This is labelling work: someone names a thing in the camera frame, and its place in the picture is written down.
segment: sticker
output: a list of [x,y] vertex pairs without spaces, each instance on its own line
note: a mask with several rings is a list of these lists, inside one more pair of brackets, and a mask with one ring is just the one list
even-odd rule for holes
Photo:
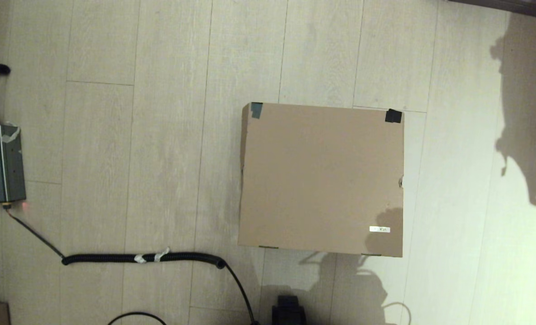
[[370,226],[370,232],[390,232],[390,227]]

